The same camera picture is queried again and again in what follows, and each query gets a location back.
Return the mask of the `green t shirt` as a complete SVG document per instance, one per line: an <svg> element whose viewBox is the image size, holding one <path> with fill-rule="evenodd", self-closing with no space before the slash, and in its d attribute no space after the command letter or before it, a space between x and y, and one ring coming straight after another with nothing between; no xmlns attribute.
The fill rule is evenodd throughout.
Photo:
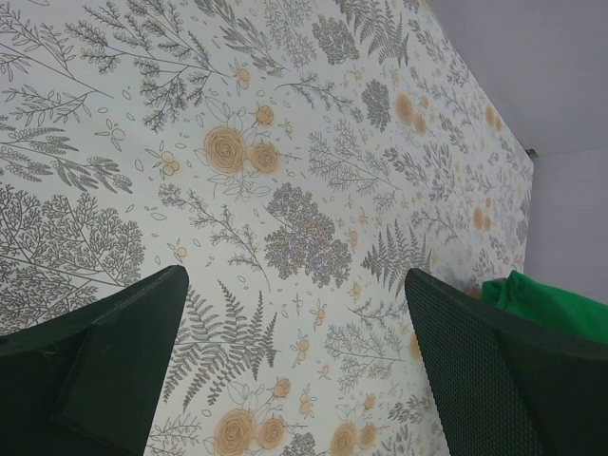
<svg viewBox="0 0 608 456"><path fill-rule="evenodd" d="M607 343L607 305L541 284L517 271L485 281L479 299L547 328Z"/></svg>

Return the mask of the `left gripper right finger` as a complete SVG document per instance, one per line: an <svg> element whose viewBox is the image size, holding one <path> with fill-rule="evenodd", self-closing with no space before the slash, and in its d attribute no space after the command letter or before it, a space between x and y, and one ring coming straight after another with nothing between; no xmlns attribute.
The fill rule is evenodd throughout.
<svg viewBox="0 0 608 456"><path fill-rule="evenodd" d="M604 455L607 347L412 268L412 326L452 455Z"/></svg>

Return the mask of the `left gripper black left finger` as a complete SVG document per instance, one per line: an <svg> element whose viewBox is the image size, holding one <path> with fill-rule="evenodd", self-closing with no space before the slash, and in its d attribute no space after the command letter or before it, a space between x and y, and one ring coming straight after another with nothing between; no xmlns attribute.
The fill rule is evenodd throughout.
<svg viewBox="0 0 608 456"><path fill-rule="evenodd" d="M184 267L166 267L2 336L2 454L143 454L188 286Z"/></svg>

